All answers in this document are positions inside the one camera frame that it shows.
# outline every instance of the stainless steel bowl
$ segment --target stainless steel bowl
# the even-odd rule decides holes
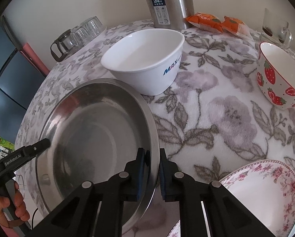
[[[53,109],[42,138],[50,139],[51,147],[38,156],[36,175],[49,212],[82,182],[103,182],[123,171],[139,147],[150,150],[144,196],[125,202],[122,232],[142,217],[156,187],[160,148],[153,115],[136,90],[114,79],[80,85]]]

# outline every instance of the human hand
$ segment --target human hand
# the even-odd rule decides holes
[[[30,214],[27,211],[24,198],[21,192],[19,191],[19,185],[16,181],[15,181],[15,189],[16,189],[15,202],[14,202],[16,207],[15,214],[20,219],[13,220],[13,221],[7,220],[5,214],[3,213],[3,209],[10,206],[10,200],[6,197],[0,196],[0,224],[6,228],[13,228],[13,227],[19,226],[23,224],[23,222],[28,221],[30,219]]]

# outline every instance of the white wall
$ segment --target white wall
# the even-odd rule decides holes
[[[289,22],[295,49],[295,9],[288,0],[194,0],[194,7],[220,19],[238,17],[257,30],[267,7]],[[49,69],[55,65],[49,49],[52,42],[94,15],[107,26],[150,18],[145,0],[13,0],[5,11],[20,42],[28,42]]]

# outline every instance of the floral tablecloth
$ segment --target floral tablecloth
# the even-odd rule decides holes
[[[16,148],[38,141],[48,115],[69,91],[89,80],[113,78],[100,64],[103,53],[126,35],[147,28],[153,28],[151,20],[110,28],[90,50],[55,66],[25,114]],[[251,31],[255,41],[197,28],[182,33],[183,56],[174,83],[160,95],[144,96],[168,157],[206,183],[265,158],[283,161],[295,171],[295,108],[276,109],[258,87],[259,33]],[[295,58],[295,52],[289,53]],[[21,172],[45,216],[35,160]],[[163,202],[157,190],[144,217],[125,236],[165,237],[178,219],[178,204]]]

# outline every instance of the orange packet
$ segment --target orange packet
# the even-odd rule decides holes
[[[224,22],[221,23],[221,27],[235,36],[253,40],[250,28],[242,20],[224,16]]]
[[[195,15],[189,16],[186,20],[197,28],[206,30],[213,33],[222,33],[221,21],[212,14],[207,13],[196,13]]]

